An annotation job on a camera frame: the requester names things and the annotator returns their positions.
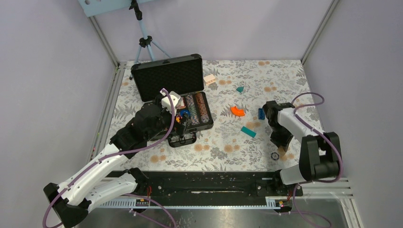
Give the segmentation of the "blue small blind button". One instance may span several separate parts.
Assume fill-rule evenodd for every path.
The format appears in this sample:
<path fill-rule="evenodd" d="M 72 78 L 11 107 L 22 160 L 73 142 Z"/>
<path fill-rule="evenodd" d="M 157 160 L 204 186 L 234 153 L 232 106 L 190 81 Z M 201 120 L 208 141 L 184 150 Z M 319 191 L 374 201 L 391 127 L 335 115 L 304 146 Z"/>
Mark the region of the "blue small blind button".
<path fill-rule="evenodd" d="M 180 116 L 183 116 L 184 114 L 187 115 L 188 117 L 190 117 L 190 115 L 191 115 L 188 110 L 182 109 L 182 110 L 180 111 Z"/>

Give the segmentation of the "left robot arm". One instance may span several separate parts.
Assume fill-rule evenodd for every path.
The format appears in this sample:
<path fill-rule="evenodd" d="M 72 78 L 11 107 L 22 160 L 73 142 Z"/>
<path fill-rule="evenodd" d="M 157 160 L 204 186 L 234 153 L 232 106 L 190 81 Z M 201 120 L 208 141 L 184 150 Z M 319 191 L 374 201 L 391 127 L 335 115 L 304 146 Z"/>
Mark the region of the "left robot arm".
<path fill-rule="evenodd" d="M 126 171 L 106 184 L 98 183 L 137 153 L 163 142 L 177 123 L 177 109 L 181 103 L 179 94 L 161 89 L 155 103 L 137 111 L 134 118 L 116 132 L 92 161 L 66 181 L 46 185 L 43 191 L 49 206 L 42 226 L 47 227 L 51 210 L 60 219 L 60 225 L 72 228 L 105 202 L 132 192 L 135 195 L 144 194 L 147 191 L 146 176 L 138 168 Z"/>

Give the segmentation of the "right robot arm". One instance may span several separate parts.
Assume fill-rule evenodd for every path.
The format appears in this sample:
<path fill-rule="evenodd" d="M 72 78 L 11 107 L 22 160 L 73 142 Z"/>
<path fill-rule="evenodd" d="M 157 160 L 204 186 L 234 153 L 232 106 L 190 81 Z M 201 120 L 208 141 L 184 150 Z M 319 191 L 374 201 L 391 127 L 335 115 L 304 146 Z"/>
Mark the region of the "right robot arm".
<path fill-rule="evenodd" d="M 340 177 L 340 140 L 336 133 L 322 133 L 309 126 L 295 114 L 291 103 L 267 101 L 262 110 L 272 129 L 270 141 L 274 145 L 287 150 L 292 139 L 301 145 L 298 164 L 276 171 L 272 188 L 277 195 L 286 195 L 293 184 Z"/>

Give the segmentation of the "black poker chip case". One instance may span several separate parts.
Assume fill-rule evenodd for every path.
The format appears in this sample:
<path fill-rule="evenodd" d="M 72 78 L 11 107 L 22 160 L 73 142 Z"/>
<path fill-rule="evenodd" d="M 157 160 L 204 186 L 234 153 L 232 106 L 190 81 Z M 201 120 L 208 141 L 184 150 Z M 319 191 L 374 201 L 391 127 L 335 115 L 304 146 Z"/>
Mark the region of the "black poker chip case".
<path fill-rule="evenodd" d="M 190 124 L 183 138 L 178 133 L 171 132 L 167 137 L 171 147 L 180 147 L 195 143 L 197 133 L 213 127 L 214 121 L 208 106 L 206 94 L 204 93 L 202 57 L 199 54 L 191 54 L 182 57 L 174 57 L 164 60 L 157 60 L 146 63 L 137 63 L 131 67 L 131 77 L 139 92 L 141 100 L 147 111 L 142 111 L 141 116 L 145 117 L 152 111 L 161 110 L 160 119 L 163 121 L 163 109 L 171 109 L 172 125 L 177 111 L 188 109 L 186 96 L 192 95 L 195 101 L 197 115 L 200 123 Z M 209 121 L 201 121 L 196 94 L 202 93 L 206 104 Z M 163 130 L 155 139 L 161 139 L 167 131 Z"/>

